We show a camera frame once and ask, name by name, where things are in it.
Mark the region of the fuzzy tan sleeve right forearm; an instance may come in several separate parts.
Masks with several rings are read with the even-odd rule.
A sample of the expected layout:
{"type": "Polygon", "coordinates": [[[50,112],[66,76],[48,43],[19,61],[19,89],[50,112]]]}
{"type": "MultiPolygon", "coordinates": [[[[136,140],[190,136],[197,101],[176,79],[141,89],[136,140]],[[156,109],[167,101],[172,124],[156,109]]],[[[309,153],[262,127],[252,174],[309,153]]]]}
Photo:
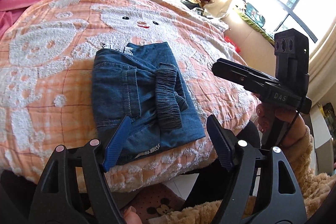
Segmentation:
{"type": "MultiPolygon", "coordinates": [[[[308,218],[311,218],[321,207],[335,185],[335,175],[330,176],[327,173],[316,175],[310,168],[313,141],[310,129],[305,126],[305,135],[292,146],[284,149],[284,154],[301,189],[308,218]]],[[[173,211],[167,215],[152,218],[149,223],[211,223],[220,205],[221,200],[205,202],[195,207],[187,207],[182,211],[173,211]]]]}

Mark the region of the right hand red nails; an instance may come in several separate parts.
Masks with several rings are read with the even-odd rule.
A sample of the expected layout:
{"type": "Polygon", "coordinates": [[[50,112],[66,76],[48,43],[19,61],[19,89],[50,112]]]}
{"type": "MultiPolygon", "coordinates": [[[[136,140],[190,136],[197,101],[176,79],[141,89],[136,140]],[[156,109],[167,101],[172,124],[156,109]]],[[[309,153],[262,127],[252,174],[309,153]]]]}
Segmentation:
{"type": "Polygon", "coordinates": [[[298,111],[301,106],[298,96],[280,91],[255,96],[261,101],[256,113],[262,149],[278,145],[290,147],[304,136],[305,123],[298,111]]]}

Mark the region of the left hand red nails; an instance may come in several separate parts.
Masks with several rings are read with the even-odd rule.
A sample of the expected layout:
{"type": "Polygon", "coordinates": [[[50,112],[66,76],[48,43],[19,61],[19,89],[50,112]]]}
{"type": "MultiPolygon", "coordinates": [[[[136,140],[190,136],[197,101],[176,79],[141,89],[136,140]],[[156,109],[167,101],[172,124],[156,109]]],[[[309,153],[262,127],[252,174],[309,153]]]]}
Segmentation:
{"type": "Polygon", "coordinates": [[[130,206],[123,211],[123,219],[126,224],[142,224],[142,221],[133,206],[130,206]]]}

